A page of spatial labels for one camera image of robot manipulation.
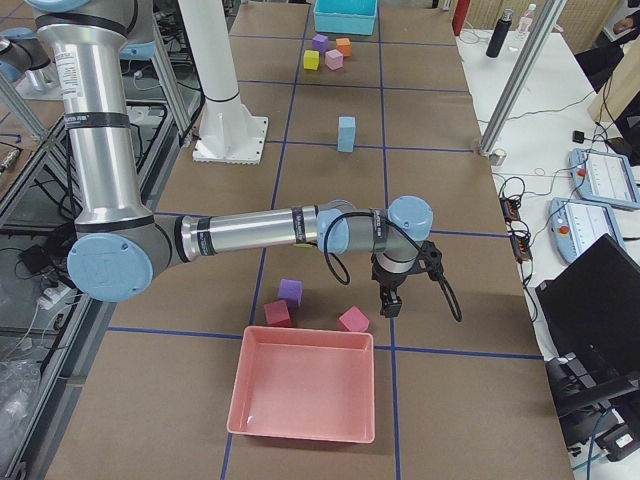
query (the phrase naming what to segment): white and blue control device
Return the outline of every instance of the white and blue control device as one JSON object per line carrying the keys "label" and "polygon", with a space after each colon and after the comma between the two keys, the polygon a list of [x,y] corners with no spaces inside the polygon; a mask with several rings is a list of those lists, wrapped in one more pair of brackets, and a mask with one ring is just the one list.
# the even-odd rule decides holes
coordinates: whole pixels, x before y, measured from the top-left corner
{"label": "white and blue control device", "polygon": [[613,208],[605,203],[554,198],[549,215],[556,246],[568,263],[578,258],[605,233],[625,248]]}
{"label": "white and blue control device", "polygon": [[640,209],[640,192],[626,156],[576,148],[569,155],[569,165],[576,190],[585,200]]}

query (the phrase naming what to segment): pink tray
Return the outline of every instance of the pink tray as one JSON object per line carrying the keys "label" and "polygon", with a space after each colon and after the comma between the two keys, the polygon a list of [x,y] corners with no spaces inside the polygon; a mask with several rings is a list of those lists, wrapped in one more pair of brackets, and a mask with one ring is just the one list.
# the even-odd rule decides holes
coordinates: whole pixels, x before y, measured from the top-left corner
{"label": "pink tray", "polygon": [[371,443],[373,392],[370,334],[247,327],[227,430]]}

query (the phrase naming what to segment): plastic bag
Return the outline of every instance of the plastic bag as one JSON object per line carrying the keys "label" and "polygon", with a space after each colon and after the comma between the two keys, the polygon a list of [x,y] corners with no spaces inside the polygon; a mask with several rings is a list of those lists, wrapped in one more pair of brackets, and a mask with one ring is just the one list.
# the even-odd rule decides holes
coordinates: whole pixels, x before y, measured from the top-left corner
{"label": "plastic bag", "polygon": [[40,369],[35,361],[0,362],[0,476],[22,442],[39,386]]}

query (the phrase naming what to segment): cube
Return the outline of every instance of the cube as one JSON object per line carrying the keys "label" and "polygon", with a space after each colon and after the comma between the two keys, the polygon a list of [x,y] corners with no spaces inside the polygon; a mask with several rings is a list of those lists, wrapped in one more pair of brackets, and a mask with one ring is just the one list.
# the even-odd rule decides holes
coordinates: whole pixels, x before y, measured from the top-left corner
{"label": "cube", "polygon": [[351,307],[340,315],[338,329],[343,332],[366,332],[369,329],[369,319],[358,307]]}
{"label": "cube", "polygon": [[320,52],[317,50],[305,50],[302,57],[302,66],[305,70],[317,70],[320,65]]}
{"label": "cube", "polygon": [[299,280],[280,280],[278,299],[287,302],[289,308],[300,308],[302,302],[302,282]]}
{"label": "cube", "polygon": [[324,64],[331,70],[342,68],[342,65],[344,64],[344,55],[340,53],[340,50],[329,50],[324,54]]}
{"label": "cube", "polygon": [[317,34],[311,40],[311,49],[317,50],[320,53],[324,53],[329,48],[329,37],[326,35]]}
{"label": "cube", "polygon": [[264,304],[264,316],[267,319],[267,325],[270,327],[292,327],[291,317],[287,309],[287,302],[278,300],[273,303]]}
{"label": "cube", "polygon": [[356,141],[356,117],[338,118],[338,151],[353,152]]}
{"label": "cube", "polygon": [[351,40],[348,38],[336,38],[336,48],[345,58],[351,56]]}

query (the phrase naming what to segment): black monitor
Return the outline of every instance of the black monitor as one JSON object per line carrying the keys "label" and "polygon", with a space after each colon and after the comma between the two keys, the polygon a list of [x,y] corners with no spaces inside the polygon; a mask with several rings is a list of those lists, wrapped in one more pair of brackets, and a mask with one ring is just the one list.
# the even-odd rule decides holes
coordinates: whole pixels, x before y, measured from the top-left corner
{"label": "black monitor", "polygon": [[[609,235],[536,294],[558,353],[575,353],[596,384],[640,371],[640,266]],[[640,437],[640,392],[610,402]]]}

